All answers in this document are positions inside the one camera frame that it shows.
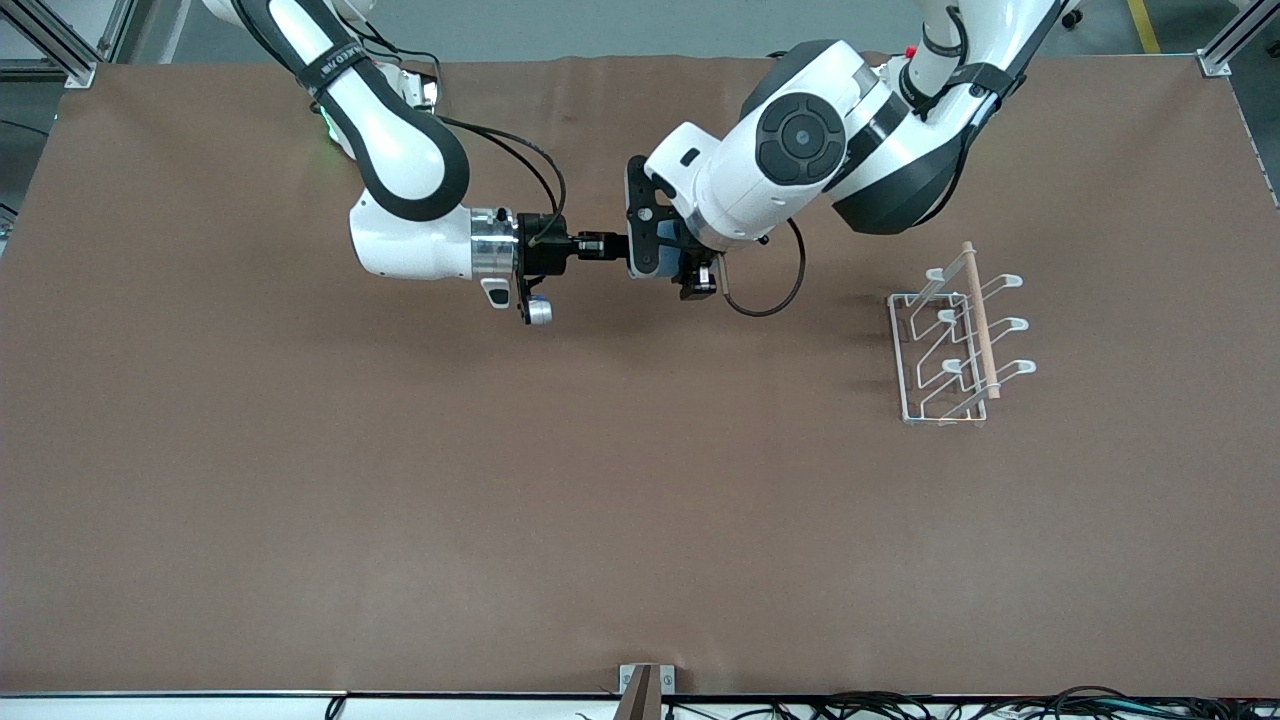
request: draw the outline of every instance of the wooden dowel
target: wooden dowel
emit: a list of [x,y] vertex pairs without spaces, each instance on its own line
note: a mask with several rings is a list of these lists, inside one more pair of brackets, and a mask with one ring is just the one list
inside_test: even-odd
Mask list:
[[969,302],[973,305],[973,323],[978,325],[978,351],[982,352],[982,387],[989,387],[987,397],[1000,400],[1000,378],[996,377],[996,355],[991,347],[991,328],[987,327],[987,305],[982,299],[982,279],[978,277],[978,256],[972,242],[964,243],[965,274],[969,275]]

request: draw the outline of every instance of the white wire rack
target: white wire rack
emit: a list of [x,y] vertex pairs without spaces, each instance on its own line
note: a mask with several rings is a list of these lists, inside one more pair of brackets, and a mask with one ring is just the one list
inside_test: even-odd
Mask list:
[[[968,292],[948,291],[964,275]],[[1000,388],[1018,375],[1036,372],[1032,360],[996,363],[995,346],[1030,327],[1023,318],[987,319],[987,301],[1023,278],[1002,274],[986,284],[978,275],[977,251],[965,242],[946,268],[924,273],[919,292],[888,296],[893,354],[902,420],[909,425],[982,427],[987,402],[1000,398]]]

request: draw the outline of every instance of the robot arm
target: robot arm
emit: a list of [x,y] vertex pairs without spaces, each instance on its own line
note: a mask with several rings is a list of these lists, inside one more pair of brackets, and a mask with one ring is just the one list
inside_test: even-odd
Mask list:
[[[974,136],[1064,10],[1062,0],[919,0],[914,58],[870,68],[847,44],[796,46],[717,140],[685,123],[644,172],[712,252],[756,242],[820,193],[864,233],[900,233],[940,206]],[[648,228],[632,220],[635,243]]]
[[351,209],[351,238],[370,273],[477,279],[492,306],[515,304],[526,324],[547,324],[550,302],[530,292],[541,278],[563,274],[568,258],[613,260],[626,252],[622,236],[570,237],[558,217],[465,208],[466,152],[439,118],[417,108],[421,78],[371,60],[332,4],[360,17],[372,0],[204,1],[293,73],[334,141],[356,160],[365,192]]
[[462,202],[470,182],[462,143],[410,108],[324,0],[232,0],[246,29],[342,131],[369,195],[406,220],[429,222]]

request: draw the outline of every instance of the gray floor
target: gray floor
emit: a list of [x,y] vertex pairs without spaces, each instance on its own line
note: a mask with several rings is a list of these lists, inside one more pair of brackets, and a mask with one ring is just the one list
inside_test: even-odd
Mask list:
[[[1147,0],[1164,53],[1206,44],[1235,14],[1228,0]],[[1143,51],[1126,0],[1094,0],[1084,22],[1059,27],[1047,55]],[[919,36],[904,0],[381,0],[374,22],[396,42],[448,61],[544,60],[566,55],[760,56],[803,40],[837,36],[861,50],[901,51]],[[200,0],[155,0],[138,20],[131,61],[270,61],[241,28],[218,20]],[[1231,63],[1231,82],[1262,161],[1280,174],[1280,60],[1266,55],[1280,23]],[[49,128],[61,88],[0,82],[0,118]],[[0,126],[0,201],[20,208],[42,138]]]

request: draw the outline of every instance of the table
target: table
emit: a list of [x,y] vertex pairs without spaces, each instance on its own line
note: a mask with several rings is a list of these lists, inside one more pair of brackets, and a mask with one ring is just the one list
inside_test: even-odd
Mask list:
[[[444,111],[621,231],[626,159],[767,68],[451,65]],[[468,204],[541,210],[465,141]],[[274,68],[67,95],[0,261],[0,688],[1280,694],[1280,222],[1193,59],[1038,60],[934,222],[801,213],[768,320],[575,264],[526,328],[366,274],[358,191]],[[909,428],[883,299],[965,240],[1041,369]]]

